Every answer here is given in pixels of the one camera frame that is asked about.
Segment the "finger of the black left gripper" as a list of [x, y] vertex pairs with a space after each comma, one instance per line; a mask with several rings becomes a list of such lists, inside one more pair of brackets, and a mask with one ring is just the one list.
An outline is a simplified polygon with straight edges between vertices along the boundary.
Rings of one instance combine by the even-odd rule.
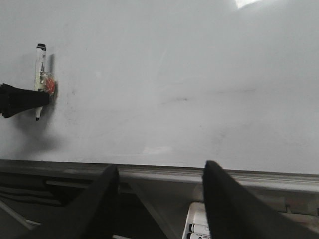
[[0, 114], [9, 118], [17, 113], [49, 104], [49, 93], [0, 85]]

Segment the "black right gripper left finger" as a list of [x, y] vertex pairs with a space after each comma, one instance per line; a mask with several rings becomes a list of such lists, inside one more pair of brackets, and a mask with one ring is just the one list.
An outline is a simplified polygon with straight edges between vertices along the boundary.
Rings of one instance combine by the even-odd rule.
[[20, 239], [111, 239], [118, 209], [119, 173], [108, 166], [61, 213]]

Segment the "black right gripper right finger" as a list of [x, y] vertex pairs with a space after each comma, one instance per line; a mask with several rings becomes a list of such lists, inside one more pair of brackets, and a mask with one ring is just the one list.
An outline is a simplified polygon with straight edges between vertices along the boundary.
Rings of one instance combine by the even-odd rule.
[[317, 239], [319, 235], [264, 204], [219, 164], [202, 175], [206, 218], [213, 239]]

